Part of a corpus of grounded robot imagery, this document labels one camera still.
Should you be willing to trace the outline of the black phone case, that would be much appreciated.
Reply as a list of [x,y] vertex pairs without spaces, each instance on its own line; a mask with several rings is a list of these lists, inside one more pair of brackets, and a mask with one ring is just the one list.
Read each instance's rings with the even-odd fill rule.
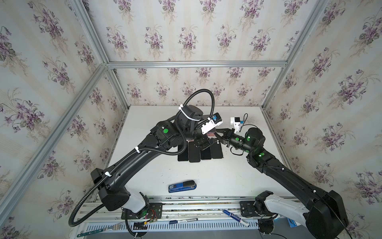
[[210,151],[212,159],[223,159],[222,147],[219,141],[210,146]]
[[200,148],[196,146],[195,142],[189,142],[188,155],[190,163],[198,163],[201,161]]

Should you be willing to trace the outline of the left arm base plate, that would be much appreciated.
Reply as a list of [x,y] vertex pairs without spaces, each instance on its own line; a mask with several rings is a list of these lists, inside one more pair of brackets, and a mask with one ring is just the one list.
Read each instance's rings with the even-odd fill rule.
[[163,211],[162,203],[150,203],[148,206],[141,209],[138,213],[133,213],[131,210],[123,209],[121,219],[135,220],[135,219],[161,219]]

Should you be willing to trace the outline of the black phone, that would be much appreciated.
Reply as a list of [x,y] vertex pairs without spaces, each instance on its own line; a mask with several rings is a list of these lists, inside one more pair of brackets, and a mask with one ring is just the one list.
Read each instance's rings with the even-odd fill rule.
[[188,149],[186,149],[184,152],[182,152],[181,154],[178,155],[178,161],[179,162],[189,161]]
[[210,148],[201,150],[200,151],[200,157],[201,157],[201,160],[211,160],[212,156],[211,156]]

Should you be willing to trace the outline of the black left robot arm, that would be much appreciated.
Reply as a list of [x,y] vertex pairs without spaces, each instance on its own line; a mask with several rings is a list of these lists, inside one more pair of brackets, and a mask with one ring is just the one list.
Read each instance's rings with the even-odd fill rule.
[[154,158],[183,153],[190,140],[201,141],[202,146],[208,146],[210,139],[207,133],[220,123],[220,115],[213,111],[204,115],[196,106],[180,105],[174,116],[156,123],[126,156],[106,169],[97,168],[91,172],[101,201],[97,209],[115,211],[124,208],[137,213],[147,208],[148,199],[142,193],[126,189],[127,182]]

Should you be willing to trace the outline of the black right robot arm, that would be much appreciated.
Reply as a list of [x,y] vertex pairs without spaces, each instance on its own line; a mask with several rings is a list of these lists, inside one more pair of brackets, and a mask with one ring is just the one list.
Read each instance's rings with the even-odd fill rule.
[[247,162],[259,172],[272,178],[292,193],[294,202],[264,191],[255,198],[256,213],[261,216],[278,214],[305,226],[316,239],[335,239],[349,225],[342,197],[309,183],[281,163],[264,148],[265,137],[257,127],[244,136],[233,129],[217,129],[215,136],[221,144],[246,153]]

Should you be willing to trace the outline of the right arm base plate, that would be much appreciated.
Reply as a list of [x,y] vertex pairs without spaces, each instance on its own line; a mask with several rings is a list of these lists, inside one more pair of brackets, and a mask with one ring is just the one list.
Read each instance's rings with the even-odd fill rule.
[[269,211],[264,202],[259,202],[255,200],[251,201],[240,201],[240,213],[241,216],[250,217],[277,217],[277,213],[272,213]]

